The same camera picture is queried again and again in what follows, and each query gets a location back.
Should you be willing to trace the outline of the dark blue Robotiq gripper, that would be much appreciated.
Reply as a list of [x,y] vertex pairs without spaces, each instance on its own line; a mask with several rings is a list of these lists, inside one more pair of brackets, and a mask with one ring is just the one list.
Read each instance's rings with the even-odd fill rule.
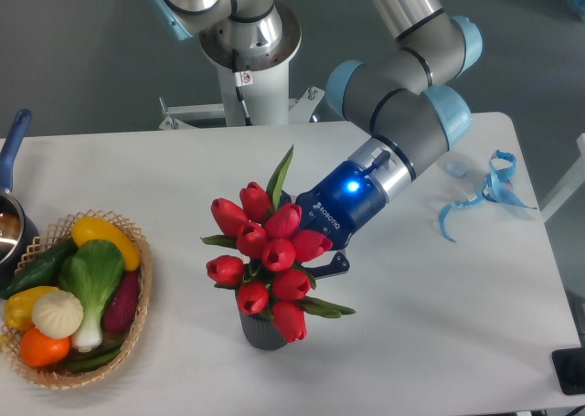
[[376,186],[372,176],[376,169],[376,165],[363,169],[346,160],[298,197],[281,191],[280,206],[295,202],[302,209],[300,228],[322,233],[333,243],[335,251],[328,263],[302,266],[315,280],[349,272],[350,262],[344,248],[351,237],[386,206],[387,195]]

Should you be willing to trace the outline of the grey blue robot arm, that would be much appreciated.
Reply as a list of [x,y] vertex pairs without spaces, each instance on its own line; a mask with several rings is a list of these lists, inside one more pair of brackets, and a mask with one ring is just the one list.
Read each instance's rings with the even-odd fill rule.
[[[334,258],[311,269],[347,272],[351,237],[465,136],[471,113],[448,83],[480,57],[476,25],[438,0],[372,0],[398,51],[377,67],[354,60],[330,74],[324,96],[367,132],[346,161],[302,193],[301,224],[333,242]],[[197,37],[218,71],[229,126],[290,123],[289,63],[301,42],[293,12],[277,0],[151,0],[179,40]]]

